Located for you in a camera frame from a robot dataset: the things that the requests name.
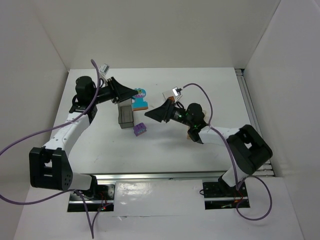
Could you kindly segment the orange lego base plate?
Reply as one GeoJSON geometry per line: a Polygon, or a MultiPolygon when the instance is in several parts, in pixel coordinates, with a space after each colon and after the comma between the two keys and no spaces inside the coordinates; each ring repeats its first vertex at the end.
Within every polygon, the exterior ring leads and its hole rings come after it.
{"type": "Polygon", "coordinates": [[[144,106],[144,107],[132,107],[132,111],[144,111],[144,110],[148,110],[148,106],[144,106]]]}

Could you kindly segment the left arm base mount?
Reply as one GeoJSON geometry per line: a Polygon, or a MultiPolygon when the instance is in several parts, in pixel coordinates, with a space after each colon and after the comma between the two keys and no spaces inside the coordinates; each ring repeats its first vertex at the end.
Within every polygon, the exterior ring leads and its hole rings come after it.
{"type": "MultiPolygon", "coordinates": [[[[99,185],[97,192],[94,195],[85,195],[84,192],[80,191],[80,193],[83,195],[88,211],[97,212],[99,208],[102,208],[102,212],[113,212],[115,188],[116,185],[114,183],[107,183],[99,185]]],[[[85,212],[85,206],[82,198],[75,192],[72,192],[69,195],[67,212],[85,212]]]]}

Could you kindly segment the teal stepped lego brick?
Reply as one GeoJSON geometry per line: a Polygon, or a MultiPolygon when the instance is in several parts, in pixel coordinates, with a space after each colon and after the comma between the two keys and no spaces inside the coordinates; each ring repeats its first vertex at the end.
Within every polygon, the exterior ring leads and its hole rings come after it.
{"type": "Polygon", "coordinates": [[[138,107],[148,107],[148,103],[144,101],[143,98],[133,99],[131,107],[138,108],[138,107]]]}

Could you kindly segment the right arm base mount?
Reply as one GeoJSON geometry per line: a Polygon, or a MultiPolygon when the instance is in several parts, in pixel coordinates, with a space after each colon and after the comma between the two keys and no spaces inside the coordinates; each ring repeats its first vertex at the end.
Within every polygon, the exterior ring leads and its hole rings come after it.
{"type": "Polygon", "coordinates": [[[238,203],[239,208],[250,208],[244,183],[239,190],[233,187],[223,191],[219,188],[218,182],[203,182],[199,194],[204,197],[206,210],[235,209],[238,203]]]}

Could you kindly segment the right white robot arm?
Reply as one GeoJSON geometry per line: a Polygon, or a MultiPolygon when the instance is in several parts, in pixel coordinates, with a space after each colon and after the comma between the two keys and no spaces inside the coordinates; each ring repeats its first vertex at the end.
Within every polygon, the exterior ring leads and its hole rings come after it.
{"type": "Polygon", "coordinates": [[[195,143],[226,147],[232,160],[230,169],[218,179],[222,189],[238,189],[241,181],[253,175],[273,156],[269,145],[251,125],[240,128],[209,126],[198,103],[191,103],[185,109],[168,98],[144,115],[160,123],[172,120],[188,126],[187,134],[195,143]]]}

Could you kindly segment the teal arch lego brick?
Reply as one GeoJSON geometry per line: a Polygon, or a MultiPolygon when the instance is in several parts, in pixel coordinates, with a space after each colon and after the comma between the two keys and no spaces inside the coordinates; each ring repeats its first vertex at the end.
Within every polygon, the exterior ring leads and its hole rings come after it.
{"type": "Polygon", "coordinates": [[[133,96],[134,99],[143,99],[146,96],[146,91],[143,88],[136,88],[137,94],[133,96]]]}

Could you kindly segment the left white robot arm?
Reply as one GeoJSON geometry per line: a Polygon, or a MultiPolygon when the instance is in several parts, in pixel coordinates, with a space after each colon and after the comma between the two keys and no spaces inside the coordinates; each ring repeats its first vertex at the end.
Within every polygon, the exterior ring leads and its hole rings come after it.
{"type": "Polygon", "coordinates": [[[30,184],[34,188],[78,190],[94,195],[98,191],[97,178],[73,172],[70,152],[93,122],[98,104],[107,101],[121,103],[137,95],[138,91],[123,86],[114,77],[105,80],[103,87],[95,84],[89,76],[81,76],[75,83],[76,94],[65,123],[47,143],[29,152],[30,184]]]}

